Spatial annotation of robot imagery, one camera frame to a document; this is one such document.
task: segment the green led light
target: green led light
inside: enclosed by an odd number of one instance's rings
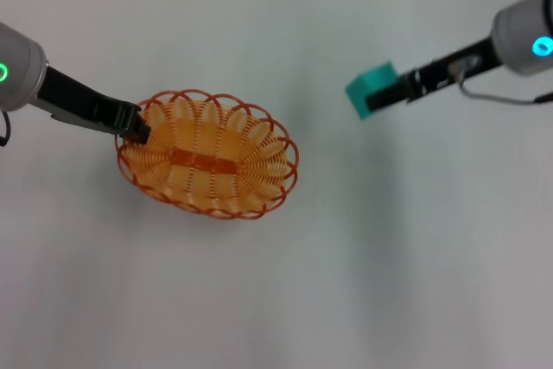
[[[8,67],[5,66],[5,64],[0,63],[0,82],[3,82],[8,78]]]

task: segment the green block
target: green block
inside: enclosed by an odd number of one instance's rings
[[[371,115],[366,106],[366,98],[375,92],[382,91],[397,82],[397,73],[391,62],[362,73],[349,86],[346,94],[359,114],[359,118]]]

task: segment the white table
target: white table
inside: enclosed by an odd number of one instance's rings
[[[360,122],[344,93],[388,59],[402,72],[478,41],[514,1],[0,0],[98,91],[228,92],[302,155],[281,209],[220,222],[132,187],[111,137],[13,113],[0,366],[553,367],[553,106],[451,88]],[[533,97],[553,73],[469,85]]]

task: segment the cable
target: cable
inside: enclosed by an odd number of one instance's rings
[[[5,146],[8,144],[8,140],[10,140],[11,136],[11,123],[10,123],[10,117],[8,116],[8,113],[6,111],[2,111],[3,119],[6,122],[6,135],[4,137],[0,137],[0,147]]]
[[[492,95],[492,94],[483,94],[480,92],[471,92],[468,91],[467,88],[465,88],[465,74],[461,73],[457,79],[457,83],[459,84],[459,89],[461,90],[462,94],[465,97],[468,97],[470,99],[481,99],[484,101],[492,101],[494,103],[501,103],[501,104],[508,104],[508,105],[536,105],[536,104],[544,104],[545,102],[539,102],[535,100],[526,100],[526,99],[509,99],[507,97],[500,97],[498,95]]]

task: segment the woven basket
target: woven basket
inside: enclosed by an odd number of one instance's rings
[[[263,108],[199,90],[160,92],[138,105],[149,140],[116,137],[118,165],[152,198],[218,219],[259,219],[296,185],[298,149]]]

